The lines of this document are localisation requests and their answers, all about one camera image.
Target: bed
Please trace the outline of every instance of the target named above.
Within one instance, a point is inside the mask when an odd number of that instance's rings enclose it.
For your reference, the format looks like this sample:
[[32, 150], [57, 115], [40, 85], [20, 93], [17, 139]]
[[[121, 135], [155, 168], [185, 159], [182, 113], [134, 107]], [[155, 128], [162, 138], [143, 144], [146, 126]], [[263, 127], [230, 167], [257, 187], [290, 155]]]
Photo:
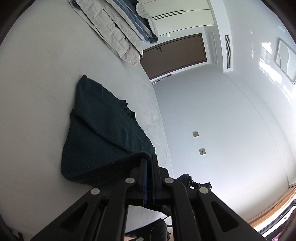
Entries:
[[[151, 82], [140, 64], [117, 57], [68, 0], [36, 0], [0, 45], [0, 214], [33, 236], [91, 187], [66, 180], [61, 155], [83, 74], [128, 107], [173, 176]], [[126, 231], [164, 217], [130, 207]]]

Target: white cabinet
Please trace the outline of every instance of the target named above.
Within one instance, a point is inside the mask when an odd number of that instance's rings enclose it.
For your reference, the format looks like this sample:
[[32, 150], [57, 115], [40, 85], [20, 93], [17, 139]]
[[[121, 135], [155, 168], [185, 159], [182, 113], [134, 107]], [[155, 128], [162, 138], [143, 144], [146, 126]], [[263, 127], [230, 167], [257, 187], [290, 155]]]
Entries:
[[214, 25], [207, 0], [143, 0], [158, 35], [197, 26]]

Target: blue garment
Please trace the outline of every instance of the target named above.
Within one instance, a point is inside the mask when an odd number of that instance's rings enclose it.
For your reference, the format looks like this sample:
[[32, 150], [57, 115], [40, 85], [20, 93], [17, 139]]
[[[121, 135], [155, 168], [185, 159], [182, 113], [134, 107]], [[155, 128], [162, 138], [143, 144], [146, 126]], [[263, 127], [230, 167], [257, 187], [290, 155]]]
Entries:
[[145, 28], [148, 28], [151, 31], [150, 25], [146, 18], [141, 17], [136, 11], [137, 0], [113, 0], [127, 15], [127, 17], [133, 22], [136, 29], [144, 39], [152, 44], [156, 43], [158, 38], [155, 34], [152, 33], [152, 36], [149, 35]]

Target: wall outlet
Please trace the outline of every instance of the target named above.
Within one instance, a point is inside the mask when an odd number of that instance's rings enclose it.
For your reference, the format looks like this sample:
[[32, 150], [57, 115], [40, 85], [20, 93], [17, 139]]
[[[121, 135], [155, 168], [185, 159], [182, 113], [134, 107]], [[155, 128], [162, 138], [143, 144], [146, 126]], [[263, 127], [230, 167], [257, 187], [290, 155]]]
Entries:
[[201, 155], [204, 155], [205, 154], [205, 149], [204, 148], [200, 149], [200, 154]]
[[192, 134], [193, 134], [194, 137], [198, 137], [199, 136], [199, 134], [198, 134], [197, 131], [194, 131]]

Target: air vent grille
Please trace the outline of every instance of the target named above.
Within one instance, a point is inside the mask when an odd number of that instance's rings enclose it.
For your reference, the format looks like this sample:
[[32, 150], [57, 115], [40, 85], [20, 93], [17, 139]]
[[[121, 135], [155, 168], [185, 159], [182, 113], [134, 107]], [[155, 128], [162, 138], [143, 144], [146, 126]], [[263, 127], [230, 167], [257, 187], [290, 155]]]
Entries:
[[227, 68], [231, 68], [231, 52], [229, 35], [225, 35], [226, 51], [227, 51]]

